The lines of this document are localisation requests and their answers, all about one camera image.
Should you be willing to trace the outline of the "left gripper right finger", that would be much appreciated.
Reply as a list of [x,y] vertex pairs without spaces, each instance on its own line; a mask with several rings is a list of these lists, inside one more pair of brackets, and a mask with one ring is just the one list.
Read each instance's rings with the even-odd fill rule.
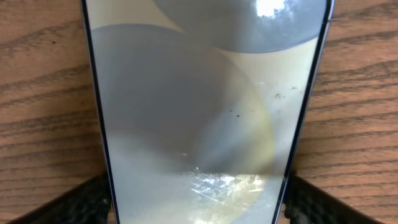
[[381,224],[297,175],[290,175],[284,217],[291,224]]

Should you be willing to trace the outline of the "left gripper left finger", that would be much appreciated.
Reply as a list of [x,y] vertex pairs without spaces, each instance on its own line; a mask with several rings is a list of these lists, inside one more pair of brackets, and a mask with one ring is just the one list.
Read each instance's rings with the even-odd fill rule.
[[8,224],[107,224],[111,194],[103,173]]

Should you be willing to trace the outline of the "Samsung Galaxy smartphone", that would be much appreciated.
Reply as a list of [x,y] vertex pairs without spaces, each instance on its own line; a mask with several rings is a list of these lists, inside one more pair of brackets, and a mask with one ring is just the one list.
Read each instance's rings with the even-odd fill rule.
[[276,223],[335,3],[90,0],[118,223]]

